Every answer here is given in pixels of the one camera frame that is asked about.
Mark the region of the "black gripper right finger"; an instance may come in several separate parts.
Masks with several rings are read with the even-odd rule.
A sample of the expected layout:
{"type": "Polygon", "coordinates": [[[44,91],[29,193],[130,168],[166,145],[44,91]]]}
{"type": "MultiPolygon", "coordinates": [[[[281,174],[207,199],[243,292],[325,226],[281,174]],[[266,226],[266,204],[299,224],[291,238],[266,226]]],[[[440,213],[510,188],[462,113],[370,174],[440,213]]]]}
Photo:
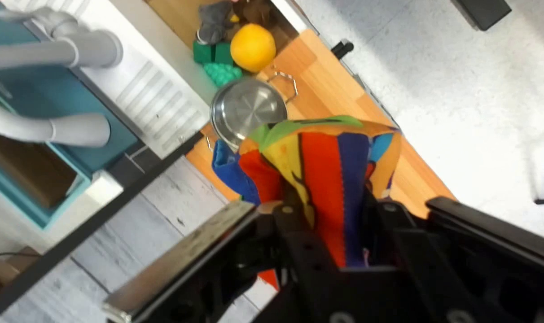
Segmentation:
{"type": "Polygon", "coordinates": [[[544,236],[444,195],[426,206],[367,202],[372,262],[401,267],[431,319],[544,323],[544,236]]]}

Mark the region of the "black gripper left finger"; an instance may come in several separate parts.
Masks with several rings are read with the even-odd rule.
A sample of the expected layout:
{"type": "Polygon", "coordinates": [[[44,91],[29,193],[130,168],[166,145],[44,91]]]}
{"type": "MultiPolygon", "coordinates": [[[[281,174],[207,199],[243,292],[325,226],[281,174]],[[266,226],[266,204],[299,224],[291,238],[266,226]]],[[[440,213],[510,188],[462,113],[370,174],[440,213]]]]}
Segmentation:
{"type": "Polygon", "coordinates": [[[108,323],[218,323],[257,276],[281,292],[257,323],[342,323],[338,271],[295,202],[236,201],[105,299],[108,323]]]}

